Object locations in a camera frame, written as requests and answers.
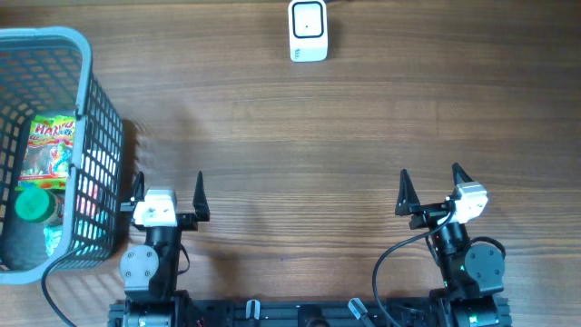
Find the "green lid jar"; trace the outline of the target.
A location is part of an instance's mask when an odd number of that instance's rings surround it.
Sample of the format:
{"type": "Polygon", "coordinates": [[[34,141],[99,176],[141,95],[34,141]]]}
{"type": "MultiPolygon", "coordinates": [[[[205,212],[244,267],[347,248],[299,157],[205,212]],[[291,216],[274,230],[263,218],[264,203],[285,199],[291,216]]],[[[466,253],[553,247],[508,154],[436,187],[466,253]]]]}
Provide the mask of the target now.
{"type": "Polygon", "coordinates": [[[45,189],[30,187],[23,190],[16,198],[15,213],[29,223],[63,223],[63,204],[60,198],[45,189]]]}

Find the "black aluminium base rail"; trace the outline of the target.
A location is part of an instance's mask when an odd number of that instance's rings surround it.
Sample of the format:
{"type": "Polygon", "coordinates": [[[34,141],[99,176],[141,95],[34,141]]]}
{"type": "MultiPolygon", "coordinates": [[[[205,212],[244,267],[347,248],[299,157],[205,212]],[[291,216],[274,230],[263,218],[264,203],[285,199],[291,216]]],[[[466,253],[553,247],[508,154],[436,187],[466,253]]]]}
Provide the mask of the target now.
{"type": "MultiPolygon", "coordinates": [[[[385,308],[399,326],[513,325],[504,298],[445,303],[429,298],[392,298],[385,308]]],[[[189,301],[185,304],[110,307],[109,326],[390,326],[375,302],[189,301]]]]}

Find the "red orange snack pack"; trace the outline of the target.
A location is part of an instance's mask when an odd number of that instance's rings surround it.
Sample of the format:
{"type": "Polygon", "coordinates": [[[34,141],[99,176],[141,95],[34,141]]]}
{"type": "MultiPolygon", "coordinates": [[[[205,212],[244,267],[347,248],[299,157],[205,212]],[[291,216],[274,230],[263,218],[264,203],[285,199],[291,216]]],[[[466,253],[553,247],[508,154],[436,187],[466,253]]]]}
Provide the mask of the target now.
{"type": "Polygon", "coordinates": [[[99,197],[99,187],[94,182],[85,184],[76,198],[76,211],[79,214],[94,217],[99,197]]]}

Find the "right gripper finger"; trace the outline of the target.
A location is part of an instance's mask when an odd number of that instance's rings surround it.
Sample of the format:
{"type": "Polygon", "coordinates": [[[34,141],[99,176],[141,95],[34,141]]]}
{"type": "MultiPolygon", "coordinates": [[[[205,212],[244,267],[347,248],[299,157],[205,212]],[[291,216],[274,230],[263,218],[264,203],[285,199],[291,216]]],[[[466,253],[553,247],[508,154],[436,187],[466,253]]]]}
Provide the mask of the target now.
{"type": "Polygon", "coordinates": [[[452,175],[454,185],[473,182],[473,179],[465,172],[459,163],[452,164],[452,175]]]}
{"type": "Polygon", "coordinates": [[[402,169],[399,179],[399,195],[395,207],[398,216],[412,215],[419,210],[420,201],[407,169],[402,169]]]}

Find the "teal wet wipes pack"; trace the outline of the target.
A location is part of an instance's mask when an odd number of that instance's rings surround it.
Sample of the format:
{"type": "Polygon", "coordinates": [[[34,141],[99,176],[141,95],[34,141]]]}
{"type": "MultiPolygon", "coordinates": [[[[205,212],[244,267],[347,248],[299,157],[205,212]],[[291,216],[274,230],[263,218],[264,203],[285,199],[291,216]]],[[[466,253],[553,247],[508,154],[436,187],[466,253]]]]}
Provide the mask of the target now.
{"type": "Polygon", "coordinates": [[[44,244],[48,256],[54,254],[63,235],[62,225],[45,226],[44,228],[44,244]]]}

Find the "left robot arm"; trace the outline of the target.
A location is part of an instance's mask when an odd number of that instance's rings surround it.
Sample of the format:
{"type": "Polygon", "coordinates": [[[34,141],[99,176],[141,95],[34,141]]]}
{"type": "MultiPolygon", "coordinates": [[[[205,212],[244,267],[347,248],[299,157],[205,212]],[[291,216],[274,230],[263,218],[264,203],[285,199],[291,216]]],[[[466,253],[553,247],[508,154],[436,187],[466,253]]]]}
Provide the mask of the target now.
{"type": "Polygon", "coordinates": [[[190,294],[177,289],[180,257],[188,253],[182,244],[182,233],[194,232],[198,223],[211,217],[198,173],[191,213],[177,212],[173,189],[145,188],[144,174],[139,172],[131,195],[121,204],[121,212],[131,215],[131,224],[145,232],[144,244],[128,249],[120,261],[120,274],[126,298],[110,307],[110,326],[203,326],[203,313],[190,294]]]}

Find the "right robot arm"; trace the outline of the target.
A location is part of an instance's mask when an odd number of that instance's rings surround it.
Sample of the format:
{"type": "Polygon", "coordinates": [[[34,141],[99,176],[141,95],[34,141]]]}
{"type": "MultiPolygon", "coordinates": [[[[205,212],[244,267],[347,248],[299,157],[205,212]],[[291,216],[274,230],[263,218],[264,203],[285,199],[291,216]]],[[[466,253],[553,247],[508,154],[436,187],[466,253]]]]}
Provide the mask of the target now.
{"type": "Polygon", "coordinates": [[[510,326],[504,291],[506,249],[499,241],[468,236],[466,224],[488,203],[487,190],[458,163],[452,165],[454,189],[441,203],[421,203],[407,170],[400,172],[395,214],[409,216],[409,228],[424,237],[444,286],[428,297],[439,326],[510,326]]]}

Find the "white barcode scanner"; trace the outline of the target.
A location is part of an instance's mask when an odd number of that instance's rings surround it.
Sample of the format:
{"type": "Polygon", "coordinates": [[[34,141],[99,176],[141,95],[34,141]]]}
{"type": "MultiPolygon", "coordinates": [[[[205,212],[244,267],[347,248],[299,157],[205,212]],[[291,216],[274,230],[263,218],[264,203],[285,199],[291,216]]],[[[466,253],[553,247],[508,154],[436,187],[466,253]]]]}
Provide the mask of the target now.
{"type": "Polygon", "coordinates": [[[288,5],[290,59],[320,62],[329,51],[327,6],[323,0],[292,0],[288,5]]]}

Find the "Haribo gummy candy bag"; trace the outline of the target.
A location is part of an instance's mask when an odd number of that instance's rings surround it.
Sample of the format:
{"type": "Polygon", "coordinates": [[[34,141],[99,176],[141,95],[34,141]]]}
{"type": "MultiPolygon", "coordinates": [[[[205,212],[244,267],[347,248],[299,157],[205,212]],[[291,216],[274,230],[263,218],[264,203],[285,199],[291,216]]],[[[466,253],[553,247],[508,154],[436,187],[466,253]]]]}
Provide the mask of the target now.
{"type": "Polygon", "coordinates": [[[31,123],[17,190],[64,190],[69,178],[75,118],[37,115],[31,123]]]}

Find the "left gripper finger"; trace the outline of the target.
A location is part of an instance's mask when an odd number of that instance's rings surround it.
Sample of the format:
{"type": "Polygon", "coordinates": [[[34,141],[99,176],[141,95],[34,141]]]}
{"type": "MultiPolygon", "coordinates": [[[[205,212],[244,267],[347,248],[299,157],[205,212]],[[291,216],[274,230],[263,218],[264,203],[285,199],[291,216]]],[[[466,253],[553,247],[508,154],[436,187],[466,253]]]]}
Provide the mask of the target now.
{"type": "Polygon", "coordinates": [[[139,171],[133,181],[130,191],[130,202],[137,203],[144,199],[144,174],[139,171]]]}
{"type": "Polygon", "coordinates": [[[192,199],[192,206],[198,222],[209,222],[211,211],[204,191],[203,174],[199,171],[196,178],[196,185],[192,199]]]}

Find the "grey plastic mesh basket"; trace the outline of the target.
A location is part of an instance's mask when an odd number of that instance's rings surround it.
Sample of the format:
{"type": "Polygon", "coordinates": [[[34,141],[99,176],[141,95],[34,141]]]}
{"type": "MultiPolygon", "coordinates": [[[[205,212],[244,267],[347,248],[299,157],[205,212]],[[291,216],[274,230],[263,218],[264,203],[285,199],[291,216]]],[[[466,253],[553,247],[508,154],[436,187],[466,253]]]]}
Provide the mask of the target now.
{"type": "Polygon", "coordinates": [[[123,122],[67,27],[1,33],[1,282],[83,269],[118,239],[123,122]]]}

